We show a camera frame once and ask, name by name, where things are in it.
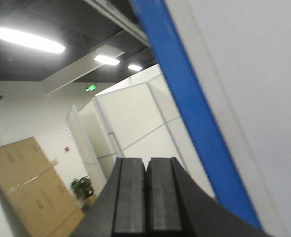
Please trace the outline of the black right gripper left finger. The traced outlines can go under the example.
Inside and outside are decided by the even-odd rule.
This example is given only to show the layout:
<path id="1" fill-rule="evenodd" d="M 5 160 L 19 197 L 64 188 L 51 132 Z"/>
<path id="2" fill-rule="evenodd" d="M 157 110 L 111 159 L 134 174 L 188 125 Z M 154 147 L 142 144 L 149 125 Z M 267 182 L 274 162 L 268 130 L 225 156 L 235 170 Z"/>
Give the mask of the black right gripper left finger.
<path id="1" fill-rule="evenodd" d="M 140 158 L 117 158 L 111 176 L 72 237 L 144 237 L 145 167 Z"/>

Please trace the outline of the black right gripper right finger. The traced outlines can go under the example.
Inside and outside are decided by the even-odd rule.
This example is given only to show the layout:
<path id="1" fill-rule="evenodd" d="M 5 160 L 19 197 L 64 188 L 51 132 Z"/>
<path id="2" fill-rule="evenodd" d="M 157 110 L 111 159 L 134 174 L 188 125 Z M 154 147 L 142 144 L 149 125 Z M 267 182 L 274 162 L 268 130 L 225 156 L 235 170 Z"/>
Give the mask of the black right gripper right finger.
<path id="1" fill-rule="evenodd" d="M 146 171 L 151 237 L 265 237 L 204 192 L 176 158 L 152 158 Z"/>

